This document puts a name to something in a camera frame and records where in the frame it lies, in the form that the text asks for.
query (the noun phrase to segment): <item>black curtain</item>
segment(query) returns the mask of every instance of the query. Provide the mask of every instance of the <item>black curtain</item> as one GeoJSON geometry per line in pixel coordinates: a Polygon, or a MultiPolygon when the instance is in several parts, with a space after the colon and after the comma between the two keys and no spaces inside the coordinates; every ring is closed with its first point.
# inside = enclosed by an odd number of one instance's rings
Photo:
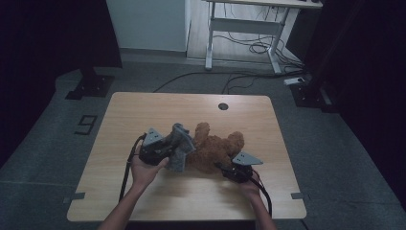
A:
{"type": "Polygon", "coordinates": [[[0,2],[0,166],[55,93],[82,67],[122,67],[105,0],[0,2]]]}
{"type": "Polygon", "coordinates": [[[406,2],[327,0],[305,64],[406,207],[406,2]]]}

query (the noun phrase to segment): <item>white desk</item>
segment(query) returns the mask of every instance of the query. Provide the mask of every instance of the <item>white desk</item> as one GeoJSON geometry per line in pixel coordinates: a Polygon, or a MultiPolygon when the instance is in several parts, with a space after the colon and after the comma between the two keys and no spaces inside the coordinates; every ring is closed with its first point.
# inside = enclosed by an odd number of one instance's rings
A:
{"type": "Polygon", "coordinates": [[[275,40],[272,43],[271,49],[269,49],[267,53],[276,74],[282,73],[281,68],[278,64],[278,57],[275,55],[275,52],[278,47],[279,40],[281,39],[281,34],[286,21],[286,17],[289,14],[289,10],[291,8],[320,9],[323,6],[321,2],[313,3],[310,0],[307,0],[306,2],[299,0],[206,0],[206,1],[212,2],[213,6],[210,18],[209,43],[207,45],[205,68],[207,70],[212,69],[214,31],[259,34],[259,35],[274,35],[275,40]],[[215,18],[214,17],[215,3],[284,7],[286,8],[286,11],[284,11],[282,20],[279,22],[263,22],[263,21],[240,20],[230,18],[215,18]]]}

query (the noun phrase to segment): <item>teddy bear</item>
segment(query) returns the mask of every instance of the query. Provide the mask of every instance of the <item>teddy bear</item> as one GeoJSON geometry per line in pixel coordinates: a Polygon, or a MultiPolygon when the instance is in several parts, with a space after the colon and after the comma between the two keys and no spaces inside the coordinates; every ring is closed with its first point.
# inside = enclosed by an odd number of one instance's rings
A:
{"type": "Polygon", "coordinates": [[[188,154],[186,164],[203,173],[217,173],[220,170],[214,163],[221,163],[225,167],[231,166],[231,159],[244,147],[244,137],[239,131],[233,132],[227,138],[211,136],[209,132],[208,123],[197,125],[193,138],[196,150],[188,154]]]}

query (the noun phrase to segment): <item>metal frame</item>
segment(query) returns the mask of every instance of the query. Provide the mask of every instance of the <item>metal frame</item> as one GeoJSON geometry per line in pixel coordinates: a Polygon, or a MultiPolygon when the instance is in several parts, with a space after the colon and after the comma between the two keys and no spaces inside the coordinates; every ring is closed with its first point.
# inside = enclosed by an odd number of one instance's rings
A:
{"type": "Polygon", "coordinates": [[[278,64],[278,57],[276,56],[276,50],[278,43],[281,39],[282,31],[286,22],[287,15],[290,8],[286,8],[283,18],[280,22],[262,22],[262,21],[250,21],[240,19],[229,18],[215,18],[215,2],[212,2],[212,14],[210,16],[209,26],[209,43],[207,44],[206,51],[206,70],[212,70],[213,63],[213,32],[237,32],[246,34],[259,34],[259,35],[275,35],[276,38],[272,42],[271,48],[268,50],[268,56],[271,60],[272,67],[276,74],[281,74],[281,68],[278,64]]]}

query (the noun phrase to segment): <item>wrist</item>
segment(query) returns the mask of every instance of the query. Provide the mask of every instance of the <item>wrist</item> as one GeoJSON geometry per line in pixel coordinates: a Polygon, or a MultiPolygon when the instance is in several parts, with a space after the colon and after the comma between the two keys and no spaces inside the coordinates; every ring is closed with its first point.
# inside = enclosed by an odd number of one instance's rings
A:
{"type": "Polygon", "coordinates": [[[147,185],[133,183],[129,189],[129,193],[141,195],[147,188],[147,185]]]}
{"type": "Polygon", "coordinates": [[[259,194],[250,195],[250,196],[248,196],[248,199],[250,200],[251,203],[262,202],[262,198],[260,197],[259,194]]]}

